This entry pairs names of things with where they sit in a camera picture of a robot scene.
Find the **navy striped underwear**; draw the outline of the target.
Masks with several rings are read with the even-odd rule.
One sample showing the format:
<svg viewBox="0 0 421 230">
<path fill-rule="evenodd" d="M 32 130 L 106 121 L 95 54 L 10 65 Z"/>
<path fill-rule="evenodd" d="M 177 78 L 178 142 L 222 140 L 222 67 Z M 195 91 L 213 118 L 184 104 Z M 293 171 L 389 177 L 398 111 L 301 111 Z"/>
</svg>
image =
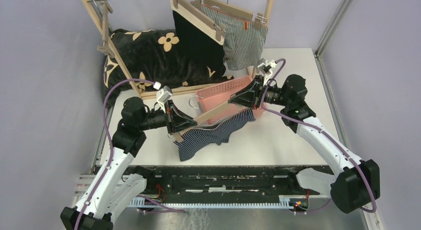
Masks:
<svg viewBox="0 0 421 230">
<path fill-rule="evenodd" d="M 244 109 L 239 113 L 219 120 L 213 125 L 204 125 L 193 128 L 181 135 L 182 141 L 174 141 L 178 148 L 180 161 L 187 161 L 210 144 L 228 143 L 232 133 L 243 128 L 247 123 L 255 121 L 252 109 Z"/>
</svg>

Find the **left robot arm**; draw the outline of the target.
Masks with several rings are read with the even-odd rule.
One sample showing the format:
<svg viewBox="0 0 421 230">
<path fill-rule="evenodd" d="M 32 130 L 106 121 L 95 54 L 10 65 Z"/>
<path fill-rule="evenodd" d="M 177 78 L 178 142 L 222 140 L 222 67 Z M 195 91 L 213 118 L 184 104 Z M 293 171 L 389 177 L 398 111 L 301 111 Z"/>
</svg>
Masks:
<svg viewBox="0 0 421 230">
<path fill-rule="evenodd" d="M 146 141 L 145 131 L 165 127 L 178 133 L 198 123 L 180 111 L 172 100 L 150 110 L 139 97 L 127 99 L 113 135 L 107 134 L 110 151 L 85 194 L 74 207 L 65 207 L 60 219 L 67 230 L 111 230 L 129 203 L 141 192 L 155 190 L 156 180 L 137 167 L 122 186 L 124 172 Z"/>
</svg>

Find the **black underwear cream waistband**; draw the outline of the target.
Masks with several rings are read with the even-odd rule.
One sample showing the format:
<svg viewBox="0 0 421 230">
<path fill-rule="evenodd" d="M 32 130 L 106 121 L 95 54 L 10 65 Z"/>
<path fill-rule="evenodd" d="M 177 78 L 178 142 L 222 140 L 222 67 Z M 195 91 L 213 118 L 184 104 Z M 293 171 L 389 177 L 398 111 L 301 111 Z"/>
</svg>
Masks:
<svg viewBox="0 0 421 230">
<path fill-rule="evenodd" d="M 215 72 L 219 76 L 225 74 L 223 46 L 179 13 L 175 11 L 172 13 L 180 46 L 185 55 L 204 68 L 209 68 L 211 72 Z"/>
</svg>

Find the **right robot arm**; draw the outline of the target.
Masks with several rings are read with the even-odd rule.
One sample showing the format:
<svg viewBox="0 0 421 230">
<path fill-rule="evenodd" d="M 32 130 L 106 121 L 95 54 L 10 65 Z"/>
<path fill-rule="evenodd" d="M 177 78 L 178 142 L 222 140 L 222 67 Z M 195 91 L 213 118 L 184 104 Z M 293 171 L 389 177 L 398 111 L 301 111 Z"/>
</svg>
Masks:
<svg viewBox="0 0 421 230">
<path fill-rule="evenodd" d="M 363 160 L 335 139 L 307 105 L 306 80 L 289 75 L 282 87 L 264 84 L 263 77 L 255 77 L 242 90 L 231 95 L 228 103 L 251 109 L 265 103 L 282 106 L 277 112 L 284 124 L 303 138 L 322 157 L 331 174 L 300 167 L 292 171 L 287 188 L 293 194 L 313 190 L 330 198 L 343 213 L 354 210 L 374 213 L 380 197 L 380 168 L 372 159 Z"/>
</svg>

